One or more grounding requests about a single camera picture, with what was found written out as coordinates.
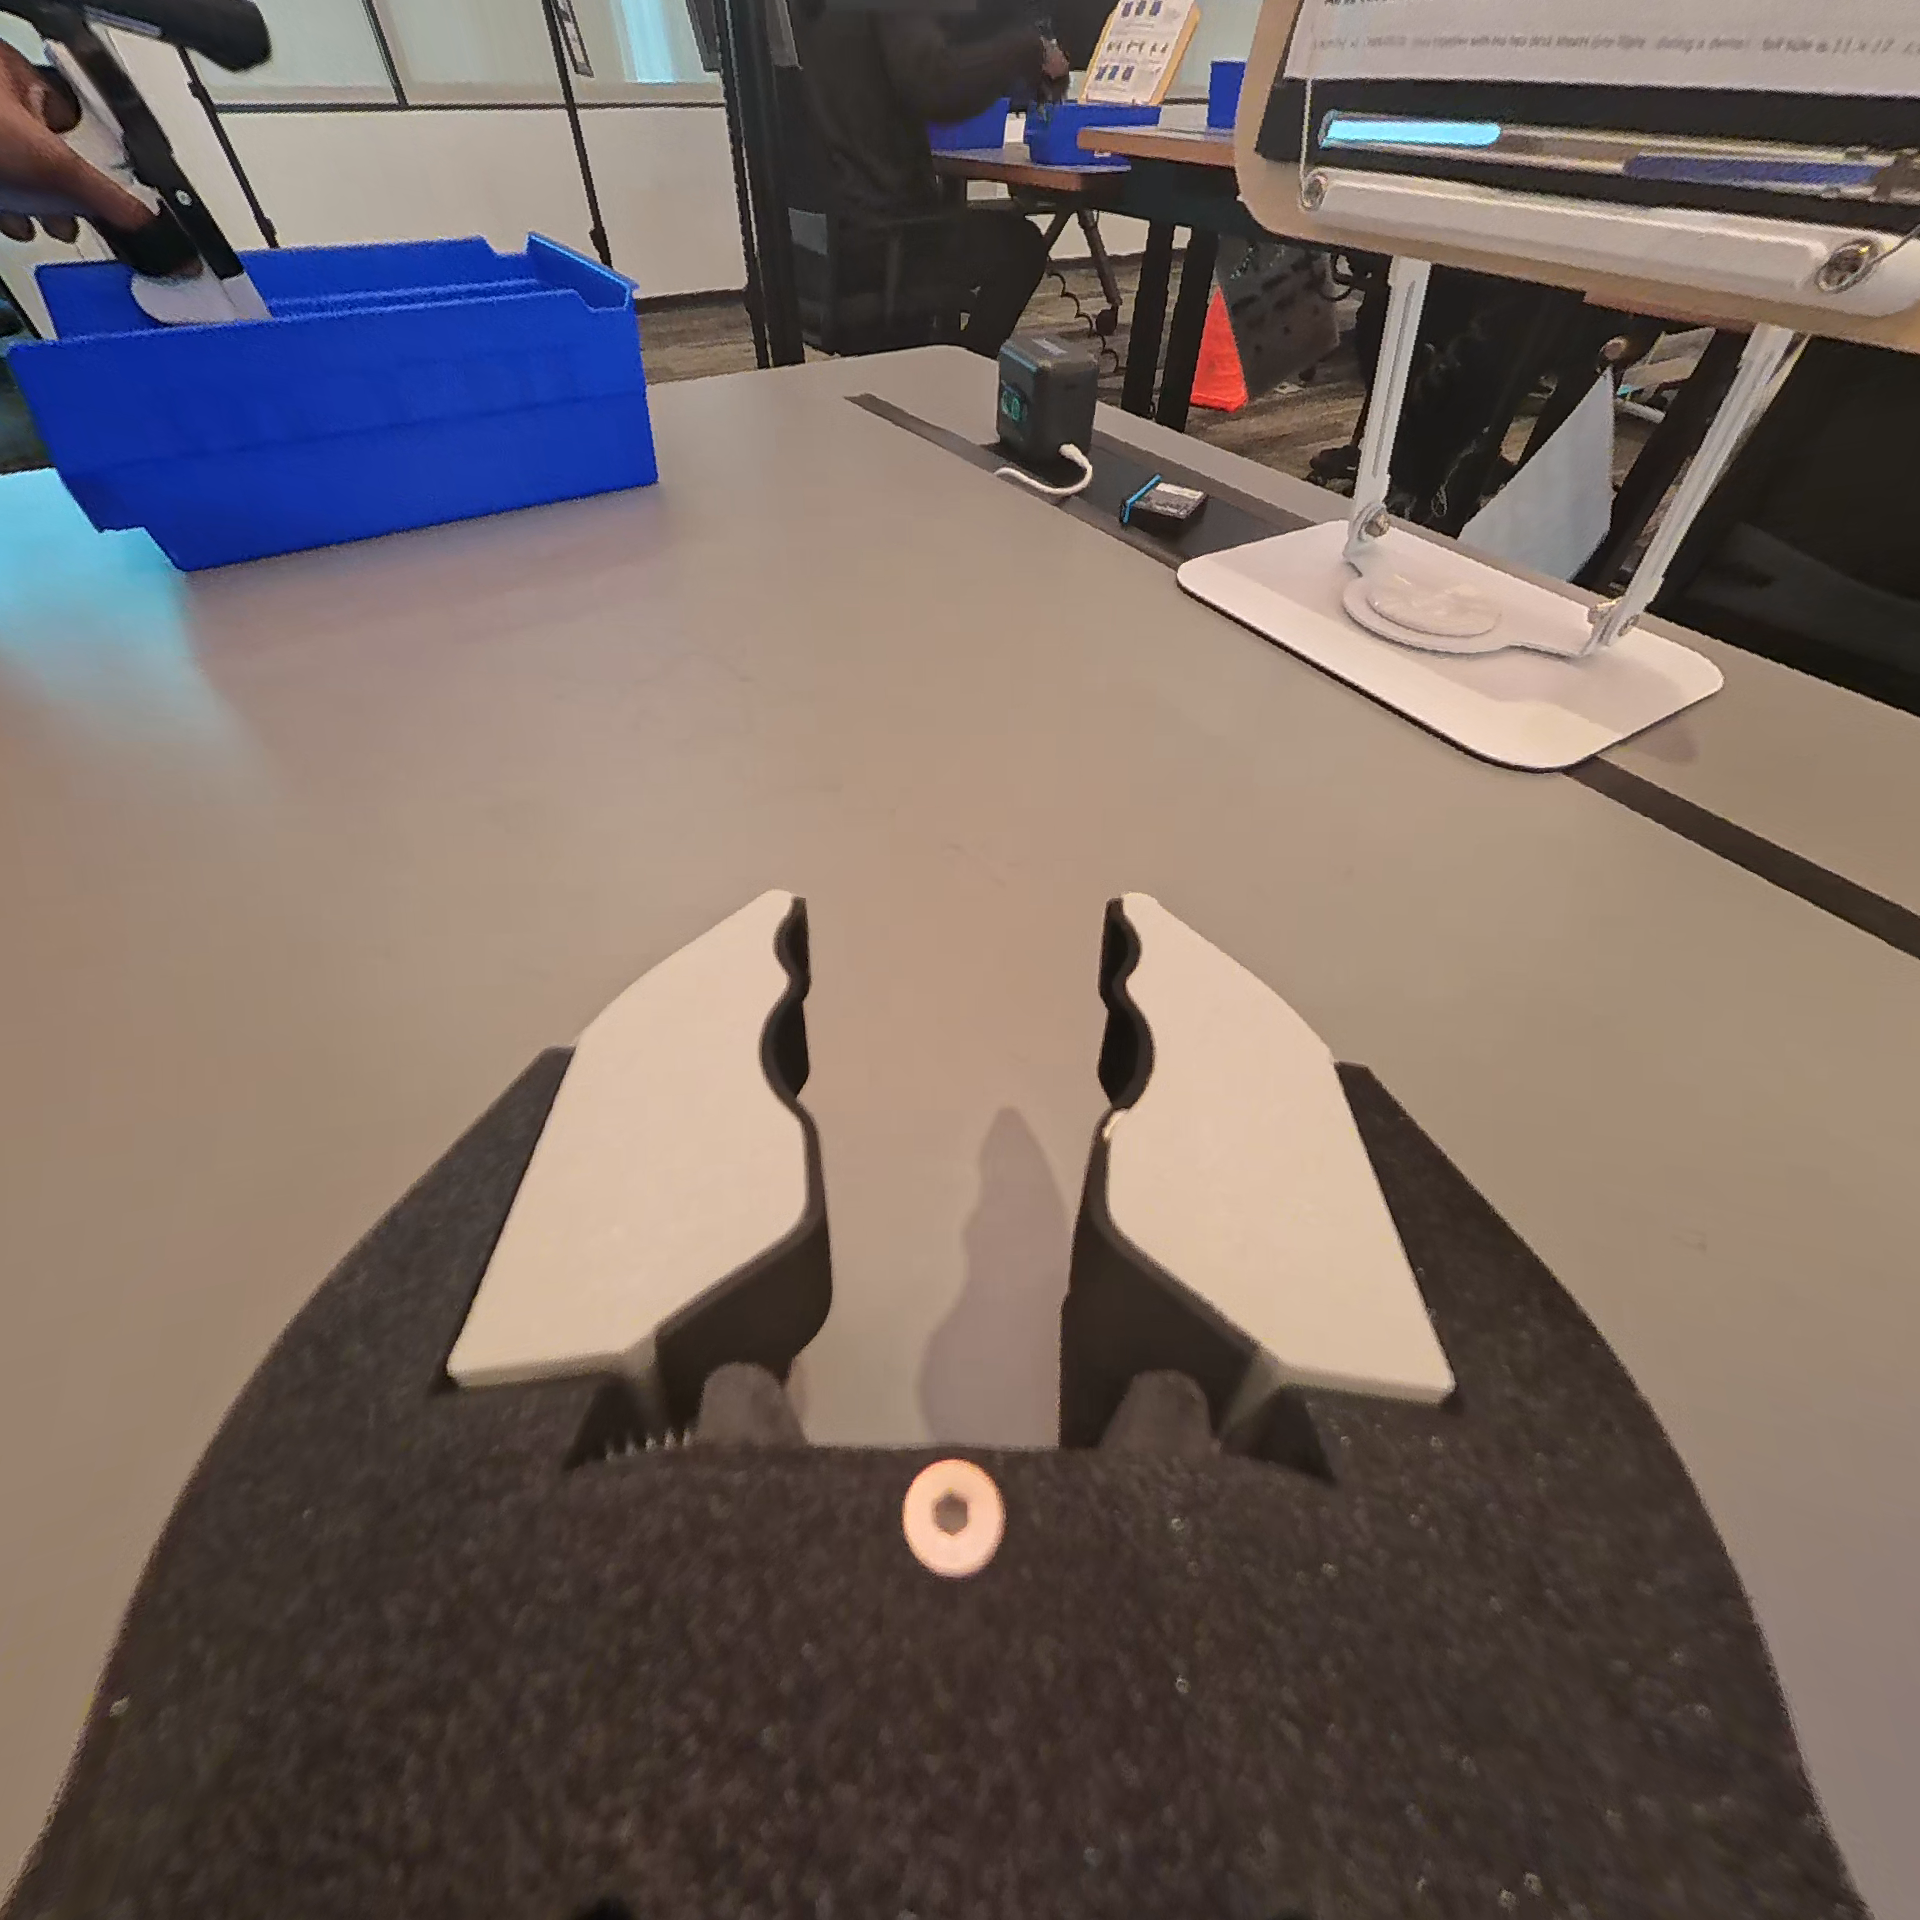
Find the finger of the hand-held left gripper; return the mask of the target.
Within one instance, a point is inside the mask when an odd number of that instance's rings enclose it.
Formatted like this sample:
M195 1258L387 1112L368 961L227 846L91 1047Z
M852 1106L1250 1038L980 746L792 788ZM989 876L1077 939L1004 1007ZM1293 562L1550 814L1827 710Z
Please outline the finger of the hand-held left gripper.
M274 311L226 240L130 240L128 292L162 326L263 324Z

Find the wooden table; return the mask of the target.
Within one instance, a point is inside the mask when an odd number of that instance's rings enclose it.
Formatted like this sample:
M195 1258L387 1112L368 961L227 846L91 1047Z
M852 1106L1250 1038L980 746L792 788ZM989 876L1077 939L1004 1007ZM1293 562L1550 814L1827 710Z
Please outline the wooden table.
M1034 159L1028 145L1017 142L932 151L932 168L945 199L957 201L962 188L975 181L1006 188L1017 208L1047 219L1047 249L1067 226L1077 227L1099 287L1102 303L1091 309L1087 324L1102 352L1111 348L1121 320L1121 287L1098 219L1119 208L1119 181L1129 165L1127 158L1106 154L1080 154L1067 164L1047 164Z
M1242 201L1235 133L1208 128L1091 128L1086 154L1125 158L1117 210L1145 226L1125 331L1121 407L1173 432L1188 429L1197 341L1221 243L1278 236Z

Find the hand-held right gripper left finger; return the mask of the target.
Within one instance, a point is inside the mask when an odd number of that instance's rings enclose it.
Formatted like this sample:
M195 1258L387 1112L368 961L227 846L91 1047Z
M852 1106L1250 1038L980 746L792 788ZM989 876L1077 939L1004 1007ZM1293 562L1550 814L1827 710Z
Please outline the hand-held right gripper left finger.
M833 1300L805 900L763 890L579 1029L445 1353L460 1389L587 1380L618 1441L799 1452Z

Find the black charging box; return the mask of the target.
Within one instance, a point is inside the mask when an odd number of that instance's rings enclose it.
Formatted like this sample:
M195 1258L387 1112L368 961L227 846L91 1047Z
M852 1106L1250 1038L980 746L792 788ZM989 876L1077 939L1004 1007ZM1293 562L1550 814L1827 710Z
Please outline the black charging box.
M1091 454L1099 357L1044 334L1010 335L995 357L995 443L1023 463Z

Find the person's left hand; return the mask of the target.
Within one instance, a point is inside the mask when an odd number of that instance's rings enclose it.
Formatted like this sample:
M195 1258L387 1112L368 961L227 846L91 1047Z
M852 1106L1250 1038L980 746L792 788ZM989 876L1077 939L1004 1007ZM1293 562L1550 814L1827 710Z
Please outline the person's left hand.
M154 227L158 212L63 137L66 105L39 66L2 43L2 232L71 243L79 219L109 232Z

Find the white instruction sheet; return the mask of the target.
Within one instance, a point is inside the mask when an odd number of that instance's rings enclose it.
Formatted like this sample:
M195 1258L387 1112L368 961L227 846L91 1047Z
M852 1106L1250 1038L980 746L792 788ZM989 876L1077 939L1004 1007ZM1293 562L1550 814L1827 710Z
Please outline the white instruction sheet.
M1914 100L1914 2L1313 2L1283 74Z

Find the silver light bar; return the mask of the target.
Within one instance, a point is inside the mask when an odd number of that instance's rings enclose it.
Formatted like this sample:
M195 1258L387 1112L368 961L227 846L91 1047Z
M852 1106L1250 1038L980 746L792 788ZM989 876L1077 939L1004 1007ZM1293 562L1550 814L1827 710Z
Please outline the silver light bar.
M1329 108L1311 124L1321 151L1460 156L1534 172L1914 206L1916 149L1764 137L1555 128L1481 115Z

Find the grey patterned box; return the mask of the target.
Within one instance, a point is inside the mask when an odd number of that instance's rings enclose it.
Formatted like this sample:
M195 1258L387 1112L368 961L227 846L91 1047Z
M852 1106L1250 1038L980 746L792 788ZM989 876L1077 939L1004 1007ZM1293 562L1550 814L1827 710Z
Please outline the grey patterned box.
M1326 249L1229 238L1216 282L1250 398L1296 380L1336 349L1346 289Z

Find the orange traffic cone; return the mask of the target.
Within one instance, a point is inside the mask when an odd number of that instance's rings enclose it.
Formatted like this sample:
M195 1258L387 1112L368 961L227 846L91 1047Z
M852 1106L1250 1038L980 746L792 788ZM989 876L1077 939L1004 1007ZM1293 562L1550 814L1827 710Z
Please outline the orange traffic cone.
M1229 305L1220 284L1211 284L1195 349L1189 405L1208 413L1237 415L1248 403L1250 386L1235 344Z

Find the black office chair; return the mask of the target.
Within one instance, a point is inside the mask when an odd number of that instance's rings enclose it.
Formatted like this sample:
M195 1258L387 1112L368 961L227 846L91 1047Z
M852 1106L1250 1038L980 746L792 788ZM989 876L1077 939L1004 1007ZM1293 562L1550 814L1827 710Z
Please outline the black office chair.
M965 214L943 208L877 223L789 206L786 233L804 348L861 357L956 345L970 301Z

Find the printed sign card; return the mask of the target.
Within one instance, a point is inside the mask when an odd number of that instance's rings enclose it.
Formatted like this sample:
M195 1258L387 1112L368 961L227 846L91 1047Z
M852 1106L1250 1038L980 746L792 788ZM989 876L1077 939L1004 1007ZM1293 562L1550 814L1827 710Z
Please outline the printed sign card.
M1197 2L1115 2L1077 67L1076 100L1125 108L1164 104L1200 15Z

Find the white stand with instruction board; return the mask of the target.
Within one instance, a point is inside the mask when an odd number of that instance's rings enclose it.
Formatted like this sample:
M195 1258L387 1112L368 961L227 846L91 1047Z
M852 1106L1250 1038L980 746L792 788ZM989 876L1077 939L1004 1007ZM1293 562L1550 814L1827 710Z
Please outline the white stand with instruction board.
M1413 251L1410 241L1401 241L1401 243L1388 241L1379 246L1379 243L1363 243L1357 240L1333 238L1332 232L1321 226L1320 218L1315 214L1306 212L1302 206L1300 186L1302 186L1306 168L1300 161L1263 158L1256 149L1263 108L1268 105L1271 85L1283 66L1288 37L1292 33L1293 19L1300 11L1300 5L1302 4L1261 4L1260 8L1252 60L1248 66L1248 78L1242 90L1242 100L1237 105L1235 128L1234 128L1234 156L1235 156L1235 178L1237 178L1239 195L1248 206L1250 214L1256 218L1256 222L1275 236L1311 240L1332 247L1352 247L1355 251L1407 257ZM1594 180L1579 180L1579 178L1573 178L1570 181L1550 178L1543 183L1520 183L1520 186L1492 183L1481 178L1460 180L1460 178L1438 176L1438 180L1455 180L1465 183L1510 188L1522 194L1546 194L1546 195L1564 195L1564 198L1617 195L1622 201L1628 201L1633 206L1653 204L1664 198L1664 191L1659 188L1633 186L1628 181L1596 183ZM1455 269L1465 269L1465 272L1475 272L1486 276L1528 280L1541 285L1550 285L1526 267L1512 267L1512 266L1481 267L1481 266L1467 266L1460 262L1447 264L1441 259L1434 262L1434 266L1455 267ZM1748 321L1715 321L1715 320L1702 320L1688 313L1678 313L1671 309L1653 309L1642 299L1617 301L1610 298L1599 298L1599 299L1594 299L1590 295L1584 295L1584 298L1591 299L1596 305L1602 305L1602 307L1647 313L1647 315L1657 315L1666 320L1691 321L1691 324L1719 324L1719 326L1736 326L1736 327L1751 326ZM1899 353L1916 353L1916 348L1905 349L1896 344L1864 341L1864 340L1837 340L1837 341L1885 348Z

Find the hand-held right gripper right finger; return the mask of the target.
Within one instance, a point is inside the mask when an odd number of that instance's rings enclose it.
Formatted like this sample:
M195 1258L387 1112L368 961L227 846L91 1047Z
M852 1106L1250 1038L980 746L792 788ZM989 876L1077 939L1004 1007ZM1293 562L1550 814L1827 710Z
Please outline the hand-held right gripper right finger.
M1340 1063L1151 894L1106 902L1096 1122L1060 1311L1057 1439L1175 1376L1221 1452L1313 1464L1306 1398L1446 1408L1458 1380Z

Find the white tablet stand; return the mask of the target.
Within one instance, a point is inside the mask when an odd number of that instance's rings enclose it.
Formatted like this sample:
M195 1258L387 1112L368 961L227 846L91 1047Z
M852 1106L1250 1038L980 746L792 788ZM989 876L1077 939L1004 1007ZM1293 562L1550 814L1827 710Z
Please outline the white tablet stand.
M1333 238L1412 249L1388 276L1355 498L1344 526L1321 521L1175 570L1197 604L1520 772L1570 769L1722 690L1712 659L1642 629L1683 534L1807 340L1916 349L1916 149L1666 142L1630 149L1622 172L1661 198L1524 194L1306 161L1302 208ZM1389 515L1389 451L1438 262L1750 324L1715 418L1619 594L1587 601Z

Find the black metal post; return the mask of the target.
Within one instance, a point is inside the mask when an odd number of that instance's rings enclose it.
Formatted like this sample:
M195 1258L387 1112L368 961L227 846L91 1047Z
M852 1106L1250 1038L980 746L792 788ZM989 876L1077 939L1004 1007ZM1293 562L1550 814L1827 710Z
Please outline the black metal post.
M769 8L763 2L716 2L713 11L755 363L761 369L796 367L805 359L805 345Z

